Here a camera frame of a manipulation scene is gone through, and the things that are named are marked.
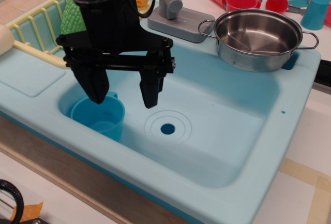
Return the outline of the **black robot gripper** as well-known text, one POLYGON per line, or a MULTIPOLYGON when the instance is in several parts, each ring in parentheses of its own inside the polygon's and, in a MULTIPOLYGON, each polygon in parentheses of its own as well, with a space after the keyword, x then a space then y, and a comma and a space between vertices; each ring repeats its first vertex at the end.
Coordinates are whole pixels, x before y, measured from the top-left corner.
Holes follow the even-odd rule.
POLYGON ((163 77, 175 68, 173 41, 150 33, 136 0, 73 0, 80 7, 85 31, 61 34, 56 42, 65 51, 66 66, 89 99, 101 104, 109 90, 105 69, 140 71, 140 90, 146 108, 157 105, 163 77))

